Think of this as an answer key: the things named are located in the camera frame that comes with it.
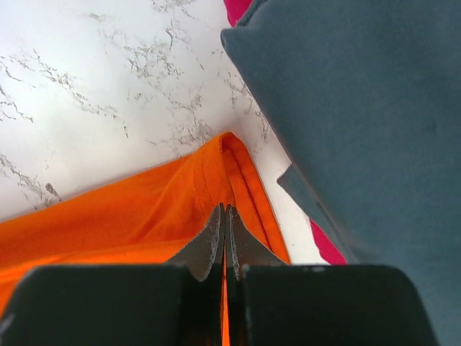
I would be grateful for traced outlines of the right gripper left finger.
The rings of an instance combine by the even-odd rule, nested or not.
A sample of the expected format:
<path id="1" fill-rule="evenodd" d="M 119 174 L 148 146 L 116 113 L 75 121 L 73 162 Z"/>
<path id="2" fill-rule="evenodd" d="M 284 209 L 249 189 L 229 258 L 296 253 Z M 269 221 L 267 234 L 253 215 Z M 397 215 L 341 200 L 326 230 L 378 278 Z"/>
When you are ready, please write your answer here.
<path id="1" fill-rule="evenodd" d="M 1 317 L 3 345 L 221 345 L 225 211 L 163 264 L 35 267 Z"/>

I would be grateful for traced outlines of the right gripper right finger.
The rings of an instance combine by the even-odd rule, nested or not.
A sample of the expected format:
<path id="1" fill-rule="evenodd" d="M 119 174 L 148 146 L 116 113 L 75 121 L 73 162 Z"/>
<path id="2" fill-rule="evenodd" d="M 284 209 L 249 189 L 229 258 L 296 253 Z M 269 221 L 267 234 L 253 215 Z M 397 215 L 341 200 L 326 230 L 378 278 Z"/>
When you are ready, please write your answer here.
<path id="1" fill-rule="evenodd" d="M 225 211 L 232 345 L 436 345 L 420 296 L 399 269 L 289 265 Z"/>

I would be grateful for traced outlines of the orange t shirt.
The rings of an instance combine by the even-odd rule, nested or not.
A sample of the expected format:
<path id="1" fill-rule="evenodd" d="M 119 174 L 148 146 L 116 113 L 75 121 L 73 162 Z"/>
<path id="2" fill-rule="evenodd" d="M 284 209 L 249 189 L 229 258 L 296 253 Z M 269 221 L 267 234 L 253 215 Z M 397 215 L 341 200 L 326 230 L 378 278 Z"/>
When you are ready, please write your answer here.
<path id="1" fill-rule="evenodd" d="M 189 156 L 2 223 L 1 317 L 33 268 L 163 264 L 201 232 L 218 205 L 235 207 L 249 232 L 288 261 L 259 173 L 243 143 L 224 133 Z M 225 228 L 223 254 L 221 345 L 232 345 Z"/>

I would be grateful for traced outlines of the folded grey-blue t shirt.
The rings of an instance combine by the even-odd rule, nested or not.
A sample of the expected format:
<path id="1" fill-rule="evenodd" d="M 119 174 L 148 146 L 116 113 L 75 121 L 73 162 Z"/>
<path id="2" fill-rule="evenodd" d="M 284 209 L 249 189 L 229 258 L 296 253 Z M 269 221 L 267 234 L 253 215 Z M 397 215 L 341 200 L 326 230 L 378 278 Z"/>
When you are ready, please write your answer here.
<path id="1" fill-rule="evenodd" d="M 220 38 L 291 160 L 279 184 L 458 345 L 460 3 L 254 1 Z"/>

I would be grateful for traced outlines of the folded magenta t shirt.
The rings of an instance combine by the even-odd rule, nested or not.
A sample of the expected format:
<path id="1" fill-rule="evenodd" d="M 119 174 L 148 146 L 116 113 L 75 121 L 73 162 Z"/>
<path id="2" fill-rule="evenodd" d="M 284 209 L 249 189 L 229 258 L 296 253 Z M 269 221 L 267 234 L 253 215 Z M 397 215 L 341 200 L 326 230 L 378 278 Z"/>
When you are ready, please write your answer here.
<path id="1" fill-rule="evenodd" d="M 228 22 L 235 27 L 251 5 L 251 1 L 224 1 Z M 346 260 L 341 252 L 333 245 L 323 229 L 312 219 L 308 218 L 313 241 L 320 257 L 330 265 L 345 265 Z"/>

